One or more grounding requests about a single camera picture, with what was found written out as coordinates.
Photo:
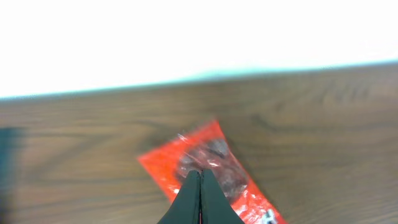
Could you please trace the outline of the red Hacks candy bag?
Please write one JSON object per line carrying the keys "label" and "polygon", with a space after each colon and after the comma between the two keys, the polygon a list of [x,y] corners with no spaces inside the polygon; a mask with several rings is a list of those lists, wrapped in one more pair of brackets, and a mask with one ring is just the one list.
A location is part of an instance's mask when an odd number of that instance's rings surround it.
{"label": "red Hacks candy bag", "polygon": [[211,170],[233,210],[244,223],[286,224],[235,158],[217,120],[145,153],[139,162],[174,201],[191,170]]}

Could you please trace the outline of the black gift box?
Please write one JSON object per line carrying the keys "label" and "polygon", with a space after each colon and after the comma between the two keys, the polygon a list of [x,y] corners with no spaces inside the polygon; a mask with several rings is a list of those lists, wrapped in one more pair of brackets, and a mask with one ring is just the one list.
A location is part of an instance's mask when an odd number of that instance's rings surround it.
{"label": "black gift box", "polygon": [[11,223],[18,155],[23,145],[21,128],[1,127],[1,224]]}

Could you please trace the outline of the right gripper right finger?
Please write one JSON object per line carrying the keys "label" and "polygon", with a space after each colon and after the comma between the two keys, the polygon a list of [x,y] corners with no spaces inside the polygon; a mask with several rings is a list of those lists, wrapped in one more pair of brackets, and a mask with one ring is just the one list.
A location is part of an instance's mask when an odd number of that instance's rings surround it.
{"label": "right gripper right finger", "polygon": [[202,224],[244,224],[209,169],[201,172],[200,202]]}

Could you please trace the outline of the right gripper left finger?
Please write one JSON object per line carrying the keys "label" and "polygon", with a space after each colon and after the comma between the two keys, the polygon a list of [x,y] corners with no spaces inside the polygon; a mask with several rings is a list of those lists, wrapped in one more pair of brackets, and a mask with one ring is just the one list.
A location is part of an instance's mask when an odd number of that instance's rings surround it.
{"label": "right gripper left finger", "polygon": [[177,196],[158,224],[200,223],[200,173],[191,170]]}

